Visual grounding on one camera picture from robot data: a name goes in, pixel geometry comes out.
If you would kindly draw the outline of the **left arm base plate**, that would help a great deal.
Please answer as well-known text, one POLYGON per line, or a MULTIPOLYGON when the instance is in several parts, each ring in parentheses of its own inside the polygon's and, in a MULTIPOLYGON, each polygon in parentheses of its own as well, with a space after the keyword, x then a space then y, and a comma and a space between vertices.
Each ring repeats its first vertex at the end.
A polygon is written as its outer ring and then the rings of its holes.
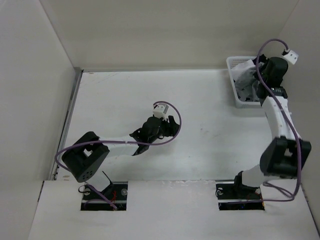
POLYGON ((106 198, 115 206, 113 208, 87 185, 81 185, 78 192, 82 194, 81 211, 126 211, 128 198, 128 182, 114 182, 106 191, 106 198))

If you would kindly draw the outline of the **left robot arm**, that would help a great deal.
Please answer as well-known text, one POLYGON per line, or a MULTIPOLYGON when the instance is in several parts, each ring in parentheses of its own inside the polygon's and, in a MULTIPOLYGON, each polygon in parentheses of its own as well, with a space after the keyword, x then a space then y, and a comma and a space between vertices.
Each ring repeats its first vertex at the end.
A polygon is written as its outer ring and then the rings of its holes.
POLYGON ((175 137, 180 125, 170 115, 166 120, 151 116, 133 133, 101 142, 93 131, 85 133, 76 143, 77 147, 66 150, 61 159, 79 183, 87 183, 100 199, 112 195, 110 178, 101 169, 106 158, 138 156, 147 151, 156 140, 175 137))

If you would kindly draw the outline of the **grey tank top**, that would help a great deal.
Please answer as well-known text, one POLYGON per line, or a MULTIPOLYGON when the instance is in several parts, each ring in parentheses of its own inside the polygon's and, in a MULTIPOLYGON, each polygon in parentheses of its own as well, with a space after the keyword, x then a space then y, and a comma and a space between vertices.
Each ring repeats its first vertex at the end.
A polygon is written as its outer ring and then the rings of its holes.
POLYGON ((243 102, 258 102, 257 86, 258 80, 255 78, 256 66, 250 59, 236 65, 232 70, 234 86, 238 98, 243 102))

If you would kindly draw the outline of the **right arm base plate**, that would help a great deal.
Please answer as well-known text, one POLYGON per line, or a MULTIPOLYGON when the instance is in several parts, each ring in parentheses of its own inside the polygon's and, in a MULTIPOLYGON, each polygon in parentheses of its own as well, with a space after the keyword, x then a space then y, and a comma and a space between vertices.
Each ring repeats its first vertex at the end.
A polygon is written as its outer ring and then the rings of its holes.
POLYGON ((259 187, 238 188, 233 182, 218 182, 215 195, 220 211, 265 210, 259 187))

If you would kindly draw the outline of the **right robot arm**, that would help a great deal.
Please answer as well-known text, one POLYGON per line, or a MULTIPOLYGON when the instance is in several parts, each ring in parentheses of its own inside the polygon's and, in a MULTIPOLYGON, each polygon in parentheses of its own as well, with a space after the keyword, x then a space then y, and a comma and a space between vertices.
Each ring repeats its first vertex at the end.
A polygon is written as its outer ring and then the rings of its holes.
POLYGON ((289 201, 299 191, 302 168, 312 146, 309 141, 302 140, 289 112, 288 95, 281 86, 288 68, 287 60, 271 57, 254 74, 259 80, 257 97, 265 112, 272 141, 262 153, 258 165, 235 176, 231 190, 239 199, 256 194, 261 185, 272 187, 270 181, 276 179, 296 180, 293 193, 277 188, 289 201))

